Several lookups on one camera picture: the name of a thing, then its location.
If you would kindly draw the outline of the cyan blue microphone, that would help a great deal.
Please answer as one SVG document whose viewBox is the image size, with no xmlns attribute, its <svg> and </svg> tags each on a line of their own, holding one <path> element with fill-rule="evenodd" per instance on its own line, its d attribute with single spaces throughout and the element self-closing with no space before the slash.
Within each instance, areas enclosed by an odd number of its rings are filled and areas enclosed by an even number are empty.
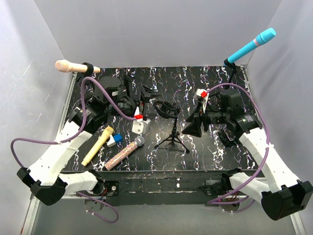
<svg viewBox="0 0 313 235">
<path fill-rule="evenodd" d="M 241 59 L 251 51 L 255 50 L 257 47 L 260 47 L 276 36 L 276 31 L 273 28 L 266 29 L 257 35 L 251 42 L 246 44 L 244 47 L 239 49 L 237 52 L 233 53 L 227 59 L 224 60 L 225 66 L 230 66 L 234 64 L 237 60 Z"/>
</svg>

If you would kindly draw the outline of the pink microphone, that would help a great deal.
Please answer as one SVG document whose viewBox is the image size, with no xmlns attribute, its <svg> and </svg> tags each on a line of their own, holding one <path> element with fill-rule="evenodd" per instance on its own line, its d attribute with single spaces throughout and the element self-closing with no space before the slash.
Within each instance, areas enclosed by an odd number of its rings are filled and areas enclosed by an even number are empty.
<svg viewBox="0 0 313 235">
<path fill-rule="evenodd" d="M 87 71 L 91 71 L 92 73 L 99 73 L 101 69 L 99 67 L 90 65 L 90 64 L 77 64 L 72 63 L 68 60 L 58 60 L 55 63 L 55 69 L 67 73 L 67 72 L 81 72 L 85 73 Z"/>
</svg>

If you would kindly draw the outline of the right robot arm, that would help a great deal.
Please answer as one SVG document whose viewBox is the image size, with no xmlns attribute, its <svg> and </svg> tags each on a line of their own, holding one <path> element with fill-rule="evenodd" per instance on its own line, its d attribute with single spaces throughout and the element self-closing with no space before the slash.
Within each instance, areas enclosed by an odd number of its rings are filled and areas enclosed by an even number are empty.
<svg viewBox="0 0 313 235">
<path fill-rule="evenodd" d="M 313 194 L 312 184 L 301 181 L 283 162 L 257 116 L 244 111 L 240 93 L 235 89 L 221 91 L 216 108 L 208 106 L 208 97 L 206 90 L 196 91 L 194 99 L 198 105 L 186 120 L 189 125 L 183 134 L 201 137 L 201 132 L 210 125 L 224 125 L 219 132 L 223 145 L 242 144 L 266 178 L 266 183 L 262 183 L 236 168 L 222 174 L 218 184 L 222 192 L 229 195 L 242 192 L 260 203 L 267 216 L 275 221 L 304 210 Z"/>
</svg>

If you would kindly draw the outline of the cream yellow microphone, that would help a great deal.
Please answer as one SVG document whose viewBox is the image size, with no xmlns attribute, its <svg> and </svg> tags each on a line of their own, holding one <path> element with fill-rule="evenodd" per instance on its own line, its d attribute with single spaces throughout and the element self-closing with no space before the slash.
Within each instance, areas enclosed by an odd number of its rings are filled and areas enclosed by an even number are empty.
<svg viewBox="0 0 313 235">
<path fill-rule="evenodd" d="M 113 132 L 114 130 L 110 126 L 104 129 L 104 131 L 102 132 L 102 135 L 98 138 L 97 142 L 94 144 L 94 146 L 90 149 L 90 151 L 82 160 L 81 164 L 83 166 L 87 166 L 87 164 L 92 160 L 92 158 L 99 151 L 99 149 L 103 146 L 103 144 L 110 138 Z"/>
</svg>

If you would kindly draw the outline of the blue and white block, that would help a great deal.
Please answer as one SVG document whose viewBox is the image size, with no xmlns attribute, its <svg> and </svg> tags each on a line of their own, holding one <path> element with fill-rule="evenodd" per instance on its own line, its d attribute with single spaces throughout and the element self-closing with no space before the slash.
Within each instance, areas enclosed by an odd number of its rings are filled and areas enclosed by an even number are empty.
<svg viewBox="0 0 313 235">
<path fill-rule="evenodd" d="M 123 141 L 123 138 L 120 134 L 110 135 L 109 140 L 106 142 L 108 147 L 115 146 Z"/>
</svg>

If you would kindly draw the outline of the glitter rhinestone microphone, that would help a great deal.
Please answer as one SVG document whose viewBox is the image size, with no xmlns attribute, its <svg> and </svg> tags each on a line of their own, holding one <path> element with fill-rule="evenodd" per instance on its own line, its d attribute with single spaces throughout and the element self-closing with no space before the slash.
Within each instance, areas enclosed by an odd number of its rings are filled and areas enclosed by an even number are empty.
<svg viewBox="0 0 313 235">
<path fill-rule="evenodd" d="M 144 143 L 145 143 L 145 140 L 142 136 L 136 137 L 133 142 L 128 144 L 125 148 L 123 148 L 120 152 L 118 152 L 113 158 L 111 158 L 108 162 L 105 163 L 106 170 L 110 171 L 117 164 L 119 164 L 123 159 L 125 159 L 132 152 L 134 152 L 137 148 L 141 147 Z"/>
</svg>

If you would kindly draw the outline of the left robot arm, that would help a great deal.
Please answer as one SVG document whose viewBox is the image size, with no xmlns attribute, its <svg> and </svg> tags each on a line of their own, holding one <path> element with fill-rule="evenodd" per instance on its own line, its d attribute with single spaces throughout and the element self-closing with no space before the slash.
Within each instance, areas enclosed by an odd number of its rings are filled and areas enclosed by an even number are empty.
<svg viewBox="0 0 313 235">
<path fill-rule="evenodd" d="M 104 179 L 88 170 L 83 173 L 62 174 L 63 167 L 97 130 L 107 123 L 109 116 L 121 116 L 133 122 L 132 132 L 144 134 L 150 120 L 144 114 L 145 104 L 160 94 L 140 85 L 139 100 L 129 94 L 120 96 L 121 81 L 104 77 L 100 81 L 86 76 L 81 83 L 81 103 L 70 113 L 55 141 L 31 166 L 22 166 L 17 172 L 32 194 L 47 206 L 58 202 L 65 194 L 88 191 L 94 196 L 104 190 Z"/>
</svg>

